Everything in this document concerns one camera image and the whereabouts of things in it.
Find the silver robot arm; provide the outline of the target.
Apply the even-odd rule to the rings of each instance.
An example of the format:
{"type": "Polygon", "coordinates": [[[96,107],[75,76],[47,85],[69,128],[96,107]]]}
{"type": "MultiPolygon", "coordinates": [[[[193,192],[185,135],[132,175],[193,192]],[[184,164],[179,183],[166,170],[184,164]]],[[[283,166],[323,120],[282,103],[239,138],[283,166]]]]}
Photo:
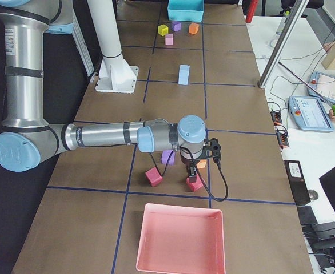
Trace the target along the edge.
{"type": "MultiPolygon", "coordinates": [[[[5,46],[4,26],[0,22],[0,131],[5,114],[5,46]]],[[[71,35],[45,36],[44,117],[50,123],[71,123],[79,109],[87,87],[87,77],[71,35]]],[[[20,184],[46,184],[57,158],[26,172],[11,172],[0,166],[0,187],[20,184]]]]}

